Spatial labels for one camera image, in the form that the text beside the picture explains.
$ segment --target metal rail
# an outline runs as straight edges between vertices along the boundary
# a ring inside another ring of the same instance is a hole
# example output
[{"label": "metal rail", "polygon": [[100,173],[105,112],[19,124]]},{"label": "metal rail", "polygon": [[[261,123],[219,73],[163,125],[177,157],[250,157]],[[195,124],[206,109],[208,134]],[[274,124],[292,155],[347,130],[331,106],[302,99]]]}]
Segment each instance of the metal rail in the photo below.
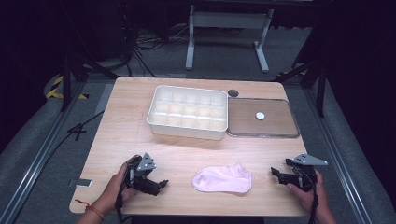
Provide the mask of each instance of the metal rail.
[{"label": "metal rail", "polygon": [[308,104],[315,115],[315,118],[318,122],[318,125],[323,132],[323,135],[326,139],[326,143],[329,146],[329,154],[334,164],[335,171],[337,172],[338,176],[340,177],[341,184],[346,192],[346,196],[349,199],[350,204],[352,205],[353,212],[355,213],[356,218],[358,219],[359,223],[366,224],[366,223],[373,223],[367,213],[366,208],[364,207],[363,202],[361,201],[361,196],[356,189],[355,183],[353,182],[352,177],[347,170],[346,165],[339,153],[338,147],[335,144],[332,134],[327,126],[326,120],[321,118],[317,108],[316,108],[316,99],[314,93],[309,89],[304,89],[304,96],[306,97]]},{"label": "metal rail", "polygon": [[55,151],[54,148],[56,137],[58,136],[59,131],[61,130],[64,121],[67,118],[67,115],[71,111],[74,103],[78,99],[79,95],[82,93],[84,89],[85,83],[78,82],[74,88],[72,94],[72,101],[70,105],[66,108],[66,110],[58,115],[56,118],[51,130],[49,131],[49,135],[44,141],[43,145],[37,152],[35,159],[32,164],[26,171],[22,182],[18,186],[14,195],[12,196],[8,206],[3,212],[2,216],[0,216],[0,224],[8,224],[14,223],[21,212],[24,204],[26,203],[30,192],[35,186],[35,182],[40,176],[41,172],[44,170],[47,161],[50,159],[51,154]]}]

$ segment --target gray carpet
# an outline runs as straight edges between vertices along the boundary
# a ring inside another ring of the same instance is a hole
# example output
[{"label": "gray carpet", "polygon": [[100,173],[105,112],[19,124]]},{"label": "gray carpet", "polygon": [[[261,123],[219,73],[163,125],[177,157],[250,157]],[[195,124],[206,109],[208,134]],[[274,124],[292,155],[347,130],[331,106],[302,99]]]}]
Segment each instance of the gray carpet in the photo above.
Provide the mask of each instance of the gray carpet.
[{"label": "gray carpet", "polygon": [[[158,76],[271,80],[279,72],[291,69],[290,66],[308,34],[307,29],[270,30],[264,44],[264,53],[270,67],[268,74],[262,73],[259,67],[252,47],[252,41],[259,34],[252,31],[227,35],[219,31],[203,30],[195,38],[196,51],[194,67],[191,71],[184,69],[187,54],[185,39],[164,45],[160,49],[142,51],[142,59]],[[137,60],[132,60],[130,65],[133,76],[149,77],[147,69],[142,68]],[[115,72],[128,76],[125,67]],[[294,77],[285,83],[286,93],[308,153],[330,163],[327,167],[318,167],[326,179],[330,206],[339,223],[364,223],[357,218],[352,206],[353,202],[348,197],[340,174],[335,169],[339,161],[332,160],[328,140],[316,119],[316,111],[309,105],[307,95],[313,95],[316,89],[301,90],[299,86],[293,84],[297,80],[298,78]],[[113,83],[114,80],[106,79],[102,75],[90,76],[81,91],[89,94],[89,99],[76,100],[72,105],[54,140],[53,147],[67,136],[68,129],[85,122],[105,108]],[[49,99],[0,155],[0,211],[6,209],[30,163],[46,140],[54,121],[60,115],[61,106],[62,99]],[[396,223],[396,215],[389,197],[367,163],[329,85],[326,89],[324,113],[325,119],[322,121],[327,124],[332,134],[371,223]],[[60,145],[38,178],[16,223],[72,223],[79,217],[72,214],[68,208],[75,189],[73,183],[82,171],[100,119],[99,116],[87,123],[84,126],[87,132],[83,133],[78,141],[74,134]],[[265,223],[307,223],[307,220],[308,217],[266,217]],[[116,217],[109,216],[105,223],[117,223]]]}]

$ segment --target metal stand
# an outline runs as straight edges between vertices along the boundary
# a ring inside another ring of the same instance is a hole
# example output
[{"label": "metal stand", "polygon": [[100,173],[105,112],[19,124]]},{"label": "metal stand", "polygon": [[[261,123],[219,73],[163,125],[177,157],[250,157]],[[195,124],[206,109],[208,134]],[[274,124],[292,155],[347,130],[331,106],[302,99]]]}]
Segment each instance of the metal stand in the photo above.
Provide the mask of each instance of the metal stand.
[{"label": "metal stand", "polygon": [[62,75],[64,77],[64,103],[62,105],[61,111],[65,111],[71,102],[72,92],[70,72],[73,73],[77,82],[85,82],[88,79],[88,74],[83,67],[84,63],[103,73],[107,77],[112,79],[117,79],[119,77],[117,74],[108,71],[100,64],[95,63],[80,54],[71,53],[70,55],[66,56],[63,61]]},{"label": "metal stand", "polygon": [[219,13],[219,12],[195,12],[194,6],[190,7],[189,23],[189,46],[187,48],[186,69],[191,70],[194,58],[194,27],[223,27],[242,29],[261,29],[260,41],[254,42],[254,48],[264,73],[269,71],[265,61],[262,46],[267,36],[268,27],[274,10],[268,10],[267,14],[244,14],[244,13]]},{"label": "metal stand", "polygon": [[326,64],[325,62],[310,62],[310,63],[305,63],[291,71],[289,71],[286,74],[283,74],[281,77],[277,77],[274,80],[271,80],[272,82],[283,82],[286,81],[287,79],[294,77],[301,72],[307,70],[305,76],[303,79],[300,81],[300,86],[303,89],[311,89],[316,80],[318,80],[318,92],[317,92],[317,110],[319,115],[324,118],[323,114],[323,100],[324,100],[324,91],[325,91],[325,86],[326,86],[326,76],[327,76],[327,71],[326,71]]}]

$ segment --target white plastic container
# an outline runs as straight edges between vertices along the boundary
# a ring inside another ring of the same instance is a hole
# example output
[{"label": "white plastic container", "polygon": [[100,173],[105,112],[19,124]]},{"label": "white plastic container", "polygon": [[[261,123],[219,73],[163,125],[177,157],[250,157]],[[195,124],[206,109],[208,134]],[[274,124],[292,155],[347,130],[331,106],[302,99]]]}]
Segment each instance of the white plastic container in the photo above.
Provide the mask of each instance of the white plastic container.
[{"label": "white plastic container", "polygon": [[228,128],[228,95],[175,86],[159,86],[147,117],[151,131],[220,140]]}]

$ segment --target human hand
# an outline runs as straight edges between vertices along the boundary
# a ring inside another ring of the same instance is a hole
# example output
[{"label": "human hand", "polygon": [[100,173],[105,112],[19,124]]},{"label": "human hand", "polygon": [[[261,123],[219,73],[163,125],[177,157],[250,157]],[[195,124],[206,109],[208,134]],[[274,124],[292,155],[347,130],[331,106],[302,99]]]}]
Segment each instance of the human hand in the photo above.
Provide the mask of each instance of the human hand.
[{"label": "human hand", "polygon": [[[332,215],[332,211],[330,210],[326,189],[324,188],[324,180],[323,176],[320,172],[315,170],[317,174],[318,183],[316,184],[317,195],[318,195],[318,207],[316,218],[320,224],[330,224],[336,223],[334,216]],[[311,212],[312,203],[314,201],[314,192],[313,190],[309,190],[308,192],[304,192],[299,189],[297,186],[293,184],[287,184],[290,192],[294,194],[298,199],[300,199],[301,205],[303,209],[308,212]]]},{"label": "human hand", "polygon": [[[111,177],[102,195],[92,204],[92,206],[101,211],[105,216],[114,208],[126,169],[127,164],[124,163],[119,172]],[[121,193],[123,202],[125,203],[136,194],[137,190],[135,189],[123,190]]]}]

